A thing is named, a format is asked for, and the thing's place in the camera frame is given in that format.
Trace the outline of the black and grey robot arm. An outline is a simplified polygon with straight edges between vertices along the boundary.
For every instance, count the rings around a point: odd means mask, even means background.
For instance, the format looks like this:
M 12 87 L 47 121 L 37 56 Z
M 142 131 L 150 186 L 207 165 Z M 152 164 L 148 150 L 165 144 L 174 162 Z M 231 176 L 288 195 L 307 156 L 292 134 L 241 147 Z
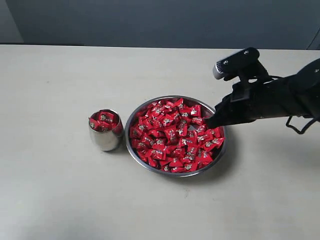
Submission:
M 272 79 L 260 77 L 256 82 L 232 86 L 215 106 L 215 113 L 205 119 L 209 128 L 252 123 L 260 119 L 304 117 L 310 119 L 301 130 L 290 123 L 286 126 L 303 134 L 320 120 L 320 61 L 314 60 L 298 73 Z

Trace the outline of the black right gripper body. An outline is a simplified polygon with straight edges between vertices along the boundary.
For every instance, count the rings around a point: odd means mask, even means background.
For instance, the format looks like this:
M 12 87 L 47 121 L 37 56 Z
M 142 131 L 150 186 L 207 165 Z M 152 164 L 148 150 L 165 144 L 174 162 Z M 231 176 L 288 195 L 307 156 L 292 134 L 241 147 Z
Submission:
M 251 123 L 259 119 L 306 116 L 295 92 L 289 88 L 289 77 L 261 83 L 254 82 L 245 90 L 241 82 L 232 85 L 232 92 L 226 95 L 218 106 L 229 106 L 237 117 L 232 125 Z

